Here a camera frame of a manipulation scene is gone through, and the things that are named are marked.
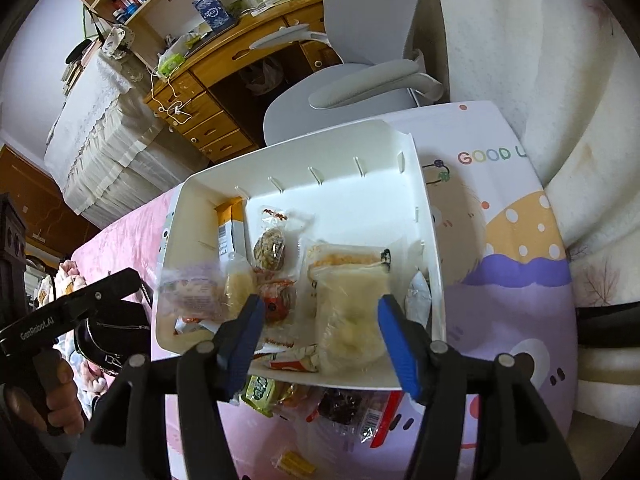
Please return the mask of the person's left hand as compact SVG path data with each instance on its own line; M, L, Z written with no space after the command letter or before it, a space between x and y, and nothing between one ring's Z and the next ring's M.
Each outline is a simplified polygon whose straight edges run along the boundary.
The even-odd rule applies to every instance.
M46 419L42 418L27 393L20 388L6 389L6 405L18 419L35 430L46 431L47 424L50 424L54 428L63 429L69 436L78 436L85 429L85 419L77 399L73 369L58 356L55 370L58 384L47 393L47 407L50 412Z

